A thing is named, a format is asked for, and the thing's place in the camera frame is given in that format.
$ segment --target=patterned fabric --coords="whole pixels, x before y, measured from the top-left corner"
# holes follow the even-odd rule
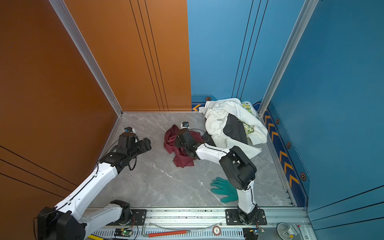
[[[245,108],[248,112],[252,113],[251,106],[248,103],[241,103],[241,106]],[[249,126],[248,124],[242,122],[245,129],[245,134],[250,134],[253,132],[253,128]]]

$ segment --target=green rubber glove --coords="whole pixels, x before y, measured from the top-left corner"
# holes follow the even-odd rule
[[[211,189],[211,192],[214,194],[227,195],[227,197],[220,199],[222,203],[232,202],[239,199],[236,188],[226,179],[216,177],[216,180],[212,180],[211,186],[218,188]]]

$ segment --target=blue wall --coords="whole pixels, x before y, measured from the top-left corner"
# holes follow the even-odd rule
[[[380,229],[384,217],[383,9],[383,1],[320,0],[272,98],[310,178],[320,240],[379,236],[359,229]]]
[[[303,3],[188,0],[192,95],[262,99]]]

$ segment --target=yellow measuring tape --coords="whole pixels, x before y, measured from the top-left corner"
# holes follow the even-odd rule
[[[88,238],[93,239],[93,240],[104,240],[104,238],[95,236],[95,235],[89,235]]]

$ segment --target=red cloth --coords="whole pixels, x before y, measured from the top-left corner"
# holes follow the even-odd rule
[[[175,140],[177,132],[179,130],[180,129],[176,125],[173,125],[170,129],[166,131],[166,134],[164,136],[164,148],[167,150],[168,153],[175,152],[176,156],[173,159],[173,163],[176,165],[176,167],[192,167],[194,166],[194,159],[186,154],[184,148],[175,147]],[[197,142],[204,143],[204,140],[201,137],[200,133],[194,131],[189,132]]]

